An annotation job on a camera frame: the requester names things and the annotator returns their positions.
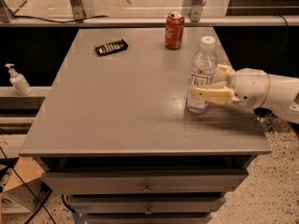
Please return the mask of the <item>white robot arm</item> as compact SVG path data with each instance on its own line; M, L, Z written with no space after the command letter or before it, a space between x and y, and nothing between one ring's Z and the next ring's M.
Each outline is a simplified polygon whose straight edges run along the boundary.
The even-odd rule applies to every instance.
M271 110L277 117L299 123L299 78L267 74L263 70L219 64L214 82L191 88L196 98L210 103Z

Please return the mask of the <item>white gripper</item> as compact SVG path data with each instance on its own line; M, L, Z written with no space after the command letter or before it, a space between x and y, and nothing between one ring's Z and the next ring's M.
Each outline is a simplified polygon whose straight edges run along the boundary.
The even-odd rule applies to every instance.
M218 64L215 82L229 85L221 89L196 88L194 95L210 103L255 109L260 107L269 90L269 76L263 70L244 68L235 71L231 65Z

